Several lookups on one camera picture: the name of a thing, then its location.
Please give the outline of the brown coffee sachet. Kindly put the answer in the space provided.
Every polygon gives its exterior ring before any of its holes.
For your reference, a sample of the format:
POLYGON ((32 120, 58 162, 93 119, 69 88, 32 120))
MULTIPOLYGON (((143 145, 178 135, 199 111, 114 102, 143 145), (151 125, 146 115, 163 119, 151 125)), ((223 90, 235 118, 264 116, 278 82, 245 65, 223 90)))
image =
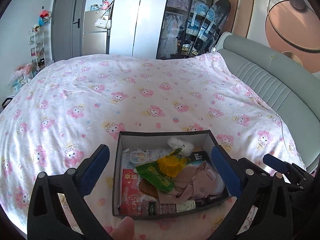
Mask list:
POLYGON ((195 209, 196 202, 194 200, 188 200, 178 204, 160 204, 159 202, 144 200, 142 203, 142 216, 173 215, 195 209))

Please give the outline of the white plush cat toy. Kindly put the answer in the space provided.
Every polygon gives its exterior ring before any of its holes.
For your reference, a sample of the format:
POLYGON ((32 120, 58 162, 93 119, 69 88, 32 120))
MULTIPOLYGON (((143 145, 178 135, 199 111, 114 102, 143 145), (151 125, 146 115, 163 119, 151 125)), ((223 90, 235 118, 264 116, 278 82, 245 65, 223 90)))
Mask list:
POLYGON ((192 143, 180 140, 176 137, 170 137, 167 140, 167 143, 172 148, 170 155, 189 157, 194 149, 194 145, 192 143))

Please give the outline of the round wall lamp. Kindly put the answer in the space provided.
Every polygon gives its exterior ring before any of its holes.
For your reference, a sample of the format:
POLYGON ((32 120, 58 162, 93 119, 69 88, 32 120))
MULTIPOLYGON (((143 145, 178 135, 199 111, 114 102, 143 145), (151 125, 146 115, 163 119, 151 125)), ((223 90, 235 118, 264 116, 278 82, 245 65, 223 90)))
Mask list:
POLYGON ((287 44, 319 53, 319 18, 307 0, 268 0, 267 18, 287 44))

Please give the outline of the grey green padded headboard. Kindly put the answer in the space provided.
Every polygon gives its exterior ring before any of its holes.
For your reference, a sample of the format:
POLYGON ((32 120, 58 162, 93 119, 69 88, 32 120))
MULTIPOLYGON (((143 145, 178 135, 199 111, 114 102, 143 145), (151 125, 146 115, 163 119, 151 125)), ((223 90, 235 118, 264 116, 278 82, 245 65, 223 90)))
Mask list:
POLYGON ((225 32, 215 49, 230 72, 287 124, 308 172, 319 163, 319 80, 289 57, 225 32))

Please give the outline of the red lucky booklet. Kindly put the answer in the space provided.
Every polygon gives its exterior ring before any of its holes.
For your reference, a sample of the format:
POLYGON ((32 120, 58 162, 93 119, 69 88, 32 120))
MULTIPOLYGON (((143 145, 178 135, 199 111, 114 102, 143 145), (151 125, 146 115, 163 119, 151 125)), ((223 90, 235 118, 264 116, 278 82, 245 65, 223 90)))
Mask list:
POLYGON ((142 216, 143 197, 144 194, 139 189, 139 175, 133 169, 123 169, 120 213, 126 216, 142 216))

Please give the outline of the white wardrobe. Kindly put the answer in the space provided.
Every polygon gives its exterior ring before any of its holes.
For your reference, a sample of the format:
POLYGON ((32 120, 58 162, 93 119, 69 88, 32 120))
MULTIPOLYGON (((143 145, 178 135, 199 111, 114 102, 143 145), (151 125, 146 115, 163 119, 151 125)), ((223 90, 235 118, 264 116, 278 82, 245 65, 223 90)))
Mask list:
MULTIPOLYGON (((102 0, 87 0, 86 9, 102 0)), ((155 59, 167 0, 114 2, 110 54, 155 59)))

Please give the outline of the clear cartoon phone case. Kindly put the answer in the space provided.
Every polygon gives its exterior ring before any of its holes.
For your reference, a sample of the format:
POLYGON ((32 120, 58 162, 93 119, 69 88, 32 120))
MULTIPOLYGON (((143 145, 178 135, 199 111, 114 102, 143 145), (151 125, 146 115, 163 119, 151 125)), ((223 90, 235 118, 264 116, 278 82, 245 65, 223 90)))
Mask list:
POLYGON ((166 148, 135 149, 129 153, 129 160, 134 165, 140 165, 157 161, 169 153, 170 150, 166 148))

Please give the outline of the dark display shelf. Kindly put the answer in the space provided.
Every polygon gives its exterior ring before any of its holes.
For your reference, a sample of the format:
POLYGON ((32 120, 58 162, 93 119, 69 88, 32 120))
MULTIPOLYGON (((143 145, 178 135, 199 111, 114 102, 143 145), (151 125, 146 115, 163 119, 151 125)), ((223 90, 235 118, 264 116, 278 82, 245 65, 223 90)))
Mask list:
POLYGON ((167 0, 156 58, 189 57, 201 24, 213 3, 214 0, 167 0))

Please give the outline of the pink cartoon print bedsheet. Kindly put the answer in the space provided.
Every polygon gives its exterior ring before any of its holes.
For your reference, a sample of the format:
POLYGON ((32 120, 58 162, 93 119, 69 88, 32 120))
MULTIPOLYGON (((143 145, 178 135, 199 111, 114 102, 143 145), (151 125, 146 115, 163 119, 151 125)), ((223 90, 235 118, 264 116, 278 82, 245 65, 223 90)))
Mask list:
POLYGON ((105 144, 111 157, 88 206, 108 232, 121 131, 211 130, 228 154, 263 166, 263 156, 304 167, 287 121, 231 74, 221 55, 147 60, 93 55, 51 64, 24 85, 1 113, 1 206, 27 230, 40 172, 62 174, 105 144))

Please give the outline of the black cardboard storage box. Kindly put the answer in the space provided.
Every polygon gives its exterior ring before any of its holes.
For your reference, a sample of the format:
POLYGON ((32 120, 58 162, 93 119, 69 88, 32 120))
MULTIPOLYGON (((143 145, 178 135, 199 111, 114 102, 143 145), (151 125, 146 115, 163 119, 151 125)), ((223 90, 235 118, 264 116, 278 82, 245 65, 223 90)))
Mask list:
POLYGON ((137 220, 202 211, 230 197, 211 153, 210 130, 119 133, 112 213, 137 220))

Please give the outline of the grey door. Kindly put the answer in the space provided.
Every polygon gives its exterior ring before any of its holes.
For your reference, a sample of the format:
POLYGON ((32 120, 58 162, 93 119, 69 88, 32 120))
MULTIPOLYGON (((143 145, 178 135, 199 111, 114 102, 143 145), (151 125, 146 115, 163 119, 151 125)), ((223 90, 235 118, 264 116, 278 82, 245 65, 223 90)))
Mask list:
POLYGON ((54 0, 51 48, 55 62, 82 55, 86 0, 54 0))

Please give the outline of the white handbag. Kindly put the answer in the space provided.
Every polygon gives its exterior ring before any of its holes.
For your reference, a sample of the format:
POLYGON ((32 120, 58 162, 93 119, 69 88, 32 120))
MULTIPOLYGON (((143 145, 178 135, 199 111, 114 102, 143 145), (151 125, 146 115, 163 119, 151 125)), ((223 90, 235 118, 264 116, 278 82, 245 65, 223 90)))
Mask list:
POLYGON ((104 14, 96 20, 94 25, 102 29, 111 29, 111 11, 112 6, 110 6, 104 14))

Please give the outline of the black screen protector box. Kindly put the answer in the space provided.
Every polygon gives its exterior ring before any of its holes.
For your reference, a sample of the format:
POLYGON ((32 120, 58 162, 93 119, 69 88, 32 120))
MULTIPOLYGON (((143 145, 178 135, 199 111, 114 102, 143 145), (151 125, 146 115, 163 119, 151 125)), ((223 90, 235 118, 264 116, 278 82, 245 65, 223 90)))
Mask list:
POLYGON ((206 151, 193 152, 190 155, 190 163, 192 165, 200 165, 204 161, 210 163, 210 157, 208 156, 206 151))

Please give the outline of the pink fabric underwear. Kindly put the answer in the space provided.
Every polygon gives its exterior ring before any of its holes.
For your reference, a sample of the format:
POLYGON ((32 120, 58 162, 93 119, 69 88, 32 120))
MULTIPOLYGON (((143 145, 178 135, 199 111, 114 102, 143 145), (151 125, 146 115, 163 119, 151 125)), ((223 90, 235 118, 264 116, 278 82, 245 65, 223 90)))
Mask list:
POLYGON ((158 191, 160 204, 178 204, 215 196, 225 187, 220 175, 206 161, 199 166, 185 167, 173 182, 174 188, 169 193, 158 191))

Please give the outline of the green yellow snack wrapper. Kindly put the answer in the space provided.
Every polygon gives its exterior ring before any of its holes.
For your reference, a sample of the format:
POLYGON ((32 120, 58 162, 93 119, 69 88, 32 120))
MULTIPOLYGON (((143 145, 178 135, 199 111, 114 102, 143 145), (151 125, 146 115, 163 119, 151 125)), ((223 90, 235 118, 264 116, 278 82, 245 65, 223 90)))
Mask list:
POLYGON ((157 190, 169 193, 174 189, 176 178, 189 164, 190 158, 167 154, 157 161, 136 167, 140 178, 149 181, 157 190))

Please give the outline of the brown wooden comb with tassel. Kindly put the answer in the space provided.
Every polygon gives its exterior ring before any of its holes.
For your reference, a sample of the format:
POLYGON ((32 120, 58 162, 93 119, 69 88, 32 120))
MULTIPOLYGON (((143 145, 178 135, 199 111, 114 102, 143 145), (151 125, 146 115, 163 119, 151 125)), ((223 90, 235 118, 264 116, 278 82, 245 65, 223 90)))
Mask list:
POLYGON ((148 196, 151 196, 153 198, 158 198, 158 192, 157 189, 146 179, 142 178, 139 182, 139 190, 148 196))

